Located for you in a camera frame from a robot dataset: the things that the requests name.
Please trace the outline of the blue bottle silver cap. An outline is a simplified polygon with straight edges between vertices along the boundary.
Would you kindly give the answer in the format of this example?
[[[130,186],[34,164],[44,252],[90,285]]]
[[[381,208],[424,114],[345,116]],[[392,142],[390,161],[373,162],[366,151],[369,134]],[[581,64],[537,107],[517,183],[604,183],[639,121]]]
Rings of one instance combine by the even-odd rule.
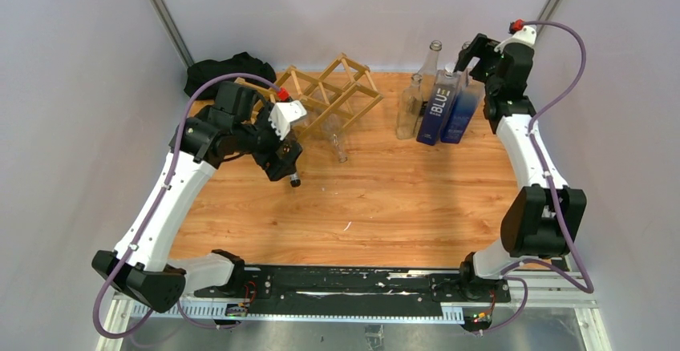
[[[442,143],[460,143],[483,97],[484,86],[476,83],[470,69],[463,71],[451,113],[440,134]]]

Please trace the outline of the blue bottle cork stopper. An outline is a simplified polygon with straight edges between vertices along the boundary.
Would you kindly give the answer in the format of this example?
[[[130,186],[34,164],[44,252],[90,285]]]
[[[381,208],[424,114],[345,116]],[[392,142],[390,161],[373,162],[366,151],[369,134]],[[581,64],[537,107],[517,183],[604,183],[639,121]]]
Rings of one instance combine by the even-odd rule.
[[[438,70],[416,135],[417,142],[434,146],[439,141],[460,92],[460,84],[461,70],[456,67],[456,63],[448,63]]]

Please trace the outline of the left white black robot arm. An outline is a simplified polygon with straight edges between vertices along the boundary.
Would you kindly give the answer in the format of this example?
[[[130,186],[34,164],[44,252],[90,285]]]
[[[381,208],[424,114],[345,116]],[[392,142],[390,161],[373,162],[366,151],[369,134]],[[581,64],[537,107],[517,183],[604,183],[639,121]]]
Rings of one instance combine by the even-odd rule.
[[[245,262],[225,250],[187,260],[169,252],[201,189],[223,163],[250,155],[272,182],[296,178],[302,153],[293,126],[308,112],[299,100],[279,92],[271,102],[259,91],[224,81],[213,104],[185,119],[169,144],[157,181],[135,222],[111,251],[98,251],[91,263],[116,291],[165,313],[188,293],[217,288],[226,297],[248,293]]]

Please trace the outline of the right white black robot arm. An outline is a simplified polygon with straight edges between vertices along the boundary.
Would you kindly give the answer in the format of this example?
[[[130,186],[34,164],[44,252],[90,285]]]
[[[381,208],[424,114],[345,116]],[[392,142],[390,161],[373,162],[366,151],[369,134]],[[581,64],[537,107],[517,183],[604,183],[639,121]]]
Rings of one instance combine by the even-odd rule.
[[[550,259],[568,255],[585,212],[585,192],[570,187],[545,152],[536,109],[524,93],[534,42],[531,27],[503,42],[477,34],[461,48],[455,65],[461,71],[478,60],[469,75],[484,85],[484,118],[503,144],[518,184],[499,238],[460,265],[458,290],[469,301],[501,288],[513,269],[549,267]]]

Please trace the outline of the dark green wine bottle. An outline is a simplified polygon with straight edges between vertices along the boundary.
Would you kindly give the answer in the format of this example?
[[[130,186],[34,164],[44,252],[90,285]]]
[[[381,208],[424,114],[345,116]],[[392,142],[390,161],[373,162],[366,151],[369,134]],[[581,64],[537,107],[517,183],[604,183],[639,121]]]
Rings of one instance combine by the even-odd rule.
[[[289,176],[289,183],[292,188],[298,188],[302,185],[301,177],[297,171]]]

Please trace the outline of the wooden wine rack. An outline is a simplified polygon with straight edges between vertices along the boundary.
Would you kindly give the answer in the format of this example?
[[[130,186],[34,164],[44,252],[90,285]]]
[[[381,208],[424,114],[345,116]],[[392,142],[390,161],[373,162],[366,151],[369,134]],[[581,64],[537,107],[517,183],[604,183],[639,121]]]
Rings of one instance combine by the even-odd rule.
[[[350,128],[383,99],[370,68],[343,53],[316,73],[290,65],[278,75],[275,84],[286,89],[291,99],[300,100],[309,112],[297,132],[299,139],[323,135],[321,124],[331,113],[342,119],[345,138]]]

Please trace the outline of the black cloth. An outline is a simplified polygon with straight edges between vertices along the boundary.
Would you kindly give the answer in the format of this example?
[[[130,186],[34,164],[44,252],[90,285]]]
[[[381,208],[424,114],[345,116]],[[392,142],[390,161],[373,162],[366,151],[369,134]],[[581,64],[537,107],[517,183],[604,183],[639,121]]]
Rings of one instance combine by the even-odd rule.
[[[273,67],[248,52],[235,54],[226,60],[206,59],[194,63],[187,69],[184,93],[191,97],[206,82],[221,75],[246,73],[267,79],[271,83],[277,80]]]

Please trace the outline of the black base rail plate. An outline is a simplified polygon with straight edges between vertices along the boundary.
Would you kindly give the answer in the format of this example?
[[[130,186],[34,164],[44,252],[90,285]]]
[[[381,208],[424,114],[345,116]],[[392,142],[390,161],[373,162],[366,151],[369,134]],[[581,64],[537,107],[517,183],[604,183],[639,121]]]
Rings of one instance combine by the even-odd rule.
[[[508,303],[500,280],[470,281],[456,268],[372,268],[251,264],[241,286],[206,287],[194,297],[243,300],[249,315],[333,319],[435,319],[445,304]]]

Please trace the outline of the aluminium frame rail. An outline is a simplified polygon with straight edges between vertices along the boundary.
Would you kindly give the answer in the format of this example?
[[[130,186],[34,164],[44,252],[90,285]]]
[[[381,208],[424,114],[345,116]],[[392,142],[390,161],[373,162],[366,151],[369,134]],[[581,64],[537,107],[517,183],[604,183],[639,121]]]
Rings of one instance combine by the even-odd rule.
[[[184,294],[164,317],[210,329],[246,321],[449,325],[469,336],[517,323],[530,308],[571,309],[588,350],[611,347],[596,301],[577,275],[530,268],[466,282],[457,268],[369,268],[254,264],[241,287]]]

